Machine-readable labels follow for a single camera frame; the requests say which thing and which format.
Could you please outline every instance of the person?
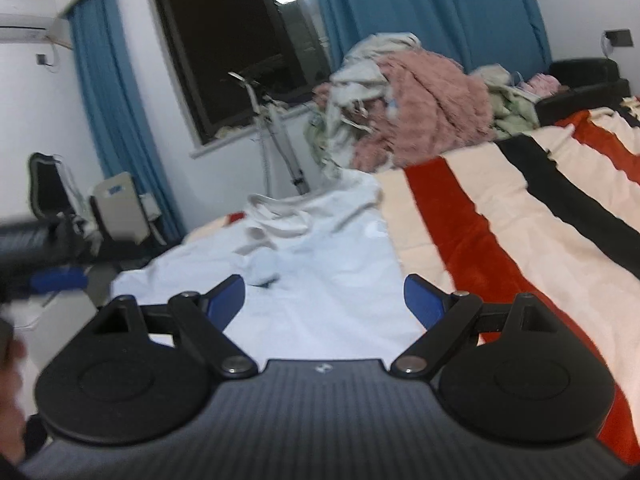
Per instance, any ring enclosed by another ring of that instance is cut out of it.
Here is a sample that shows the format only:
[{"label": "person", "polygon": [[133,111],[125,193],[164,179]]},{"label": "person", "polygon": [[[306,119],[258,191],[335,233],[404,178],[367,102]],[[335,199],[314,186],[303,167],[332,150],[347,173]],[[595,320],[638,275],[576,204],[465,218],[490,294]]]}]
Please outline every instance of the person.
[{"label": "person", "polygon": [[21,341],[9,344],[4,364],[0,368],[0,455],[17,464],[24,457],[24,413],[18,406],[17,396],[22,387],[18,365],[26,357]]}]

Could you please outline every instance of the black sofa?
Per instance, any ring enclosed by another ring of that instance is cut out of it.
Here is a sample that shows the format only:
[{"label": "black sofa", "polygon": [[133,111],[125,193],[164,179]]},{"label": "black sofa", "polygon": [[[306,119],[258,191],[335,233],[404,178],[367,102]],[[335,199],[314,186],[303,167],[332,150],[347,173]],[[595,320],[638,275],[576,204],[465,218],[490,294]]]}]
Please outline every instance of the black sofa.
[{"label": "black sofa", "polygon": [[620,77],[618,64],[594,57],[556,61],[548,73],[570,88],[536,104],[540,126],[550,126],[580,110],[617,108],[631,95],[629,81]]}]

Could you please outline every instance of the pink cloth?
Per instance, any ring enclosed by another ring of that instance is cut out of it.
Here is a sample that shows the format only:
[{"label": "pink cloth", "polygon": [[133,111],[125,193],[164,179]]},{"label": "pink cloth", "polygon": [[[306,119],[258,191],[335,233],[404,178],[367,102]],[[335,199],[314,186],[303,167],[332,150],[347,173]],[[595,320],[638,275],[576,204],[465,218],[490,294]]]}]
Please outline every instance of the pink cloth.
[{"label": "pink cloth", "polygon": [[373,133],[356,143],[352,166],[357,170],[375,170],[389,152],[402,168],[495,139],[484,82],[465,75],[455,61],[420,49],[376,62],[393,87],[398,114],[387,117],[382,100],[370,103]]},{"label": "pink cloth", "polygon": [[520,88],[539,97],[551,97],[560,90],[560,82],[552,75],[536,74],[528,83],[520,83]]}]

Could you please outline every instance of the curtain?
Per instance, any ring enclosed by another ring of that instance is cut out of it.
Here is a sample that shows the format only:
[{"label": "curtain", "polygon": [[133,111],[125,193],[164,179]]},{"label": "curtain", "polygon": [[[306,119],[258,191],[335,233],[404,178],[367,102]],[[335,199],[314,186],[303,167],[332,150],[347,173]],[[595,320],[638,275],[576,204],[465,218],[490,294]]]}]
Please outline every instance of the curtain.
[{"label": "curtain", "polygon": [[529,78],[551,54],[536,0],[319,0],[337,68],[358,41],[379,32],[412,32],[427,50],[468,72],[499,63]]},{"label": "curtain", "polygon": [[82,100],[105,176],[128,171],[150,192],[164,234],[185,234],[146,120],[116,0],[81,0],[69,12]]}]

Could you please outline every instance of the cream stripe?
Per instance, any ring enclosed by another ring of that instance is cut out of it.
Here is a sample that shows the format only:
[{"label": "cream stripe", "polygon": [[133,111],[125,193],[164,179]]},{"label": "cream stripe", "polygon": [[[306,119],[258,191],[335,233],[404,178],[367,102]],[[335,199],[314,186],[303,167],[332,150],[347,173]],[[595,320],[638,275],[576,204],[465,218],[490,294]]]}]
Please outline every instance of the cream stripe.
[{"label": "cream stripe", "polygon": [[404,275],[419,274],[445,292],[456,290],[415,205],[404,171],[385,171],[376,178],[383,190],[380,213]]},{"label": "cream stripe", "polygon": [[598,347],[640,434],[640,282],[533,198],[522,174],[494,144],[445,158],[522,274]]},{"label": "cream stripe", "polygon": [[574,186],[640,232],[640,186],[618,171],[608,156],[575,140],[573,130],[550,126],[531,137],[550,151],[558,170]]},{"label": "cream stripe", "polygon": [[640,128],[631,127],[619,113],[597,116],[591,122],[614,134],[629,152],[640,155]]}]

